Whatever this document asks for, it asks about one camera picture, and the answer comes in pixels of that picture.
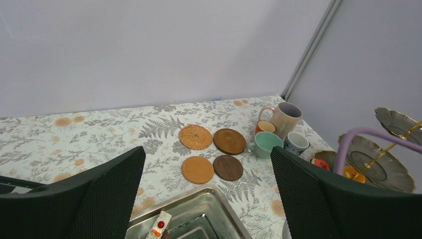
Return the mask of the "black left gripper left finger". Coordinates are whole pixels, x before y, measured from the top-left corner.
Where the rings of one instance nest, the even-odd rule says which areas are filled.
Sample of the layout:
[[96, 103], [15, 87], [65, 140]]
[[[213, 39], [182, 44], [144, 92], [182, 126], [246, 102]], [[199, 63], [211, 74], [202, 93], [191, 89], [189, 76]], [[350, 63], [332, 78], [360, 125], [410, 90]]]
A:
[[25, 194], [0, 195], [3, 239], [122, 239], [142, 177], [141, 146]]

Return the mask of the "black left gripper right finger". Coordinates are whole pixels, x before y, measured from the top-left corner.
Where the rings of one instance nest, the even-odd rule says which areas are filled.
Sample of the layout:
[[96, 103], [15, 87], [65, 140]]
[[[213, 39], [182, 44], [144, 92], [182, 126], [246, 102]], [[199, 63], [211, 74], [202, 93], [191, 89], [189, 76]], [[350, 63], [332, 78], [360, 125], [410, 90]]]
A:
[[420, 194], [355, 182], [278, 146], [271, 161], [292, 238], [421, 238]]

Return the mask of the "red frosted donut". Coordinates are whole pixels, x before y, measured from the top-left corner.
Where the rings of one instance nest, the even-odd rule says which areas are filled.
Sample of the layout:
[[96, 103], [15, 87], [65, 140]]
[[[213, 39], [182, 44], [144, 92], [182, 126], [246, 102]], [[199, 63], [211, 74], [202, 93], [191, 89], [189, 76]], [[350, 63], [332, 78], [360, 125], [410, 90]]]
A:
[[311, 160], [311, 163], [317, 167], [330, 171], [329, 164], [323, 158], [314, 158]]

